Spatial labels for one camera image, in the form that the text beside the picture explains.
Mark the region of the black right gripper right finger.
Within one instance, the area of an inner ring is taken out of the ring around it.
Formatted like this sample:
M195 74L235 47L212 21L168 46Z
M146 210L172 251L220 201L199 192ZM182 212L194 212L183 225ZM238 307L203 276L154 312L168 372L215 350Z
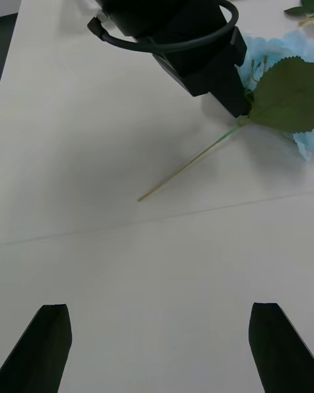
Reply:
M313 392L314 359L277 303L254 303L249 345L265 392Z

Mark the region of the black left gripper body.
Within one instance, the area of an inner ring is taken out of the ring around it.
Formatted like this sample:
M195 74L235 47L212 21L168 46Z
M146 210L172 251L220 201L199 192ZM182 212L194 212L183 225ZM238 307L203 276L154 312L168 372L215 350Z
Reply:
M191 96L212 93L221 98L229 87L234 96L242 92L237 69L243 65L247 46L238 27L203 47L155 55L154 59Z

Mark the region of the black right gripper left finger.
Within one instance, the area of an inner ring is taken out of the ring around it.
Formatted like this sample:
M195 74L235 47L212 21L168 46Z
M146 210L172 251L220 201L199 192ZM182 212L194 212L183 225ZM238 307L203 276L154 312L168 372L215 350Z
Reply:
M43 305L1 367L1 392L57 392L72 345L67 305Z

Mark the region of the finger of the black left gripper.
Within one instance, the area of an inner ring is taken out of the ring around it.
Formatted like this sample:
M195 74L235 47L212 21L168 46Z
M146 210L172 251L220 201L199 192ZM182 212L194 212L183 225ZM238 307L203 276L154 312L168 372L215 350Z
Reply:
M247 116L251 110L237 71L212 73L209 92L234 118Z

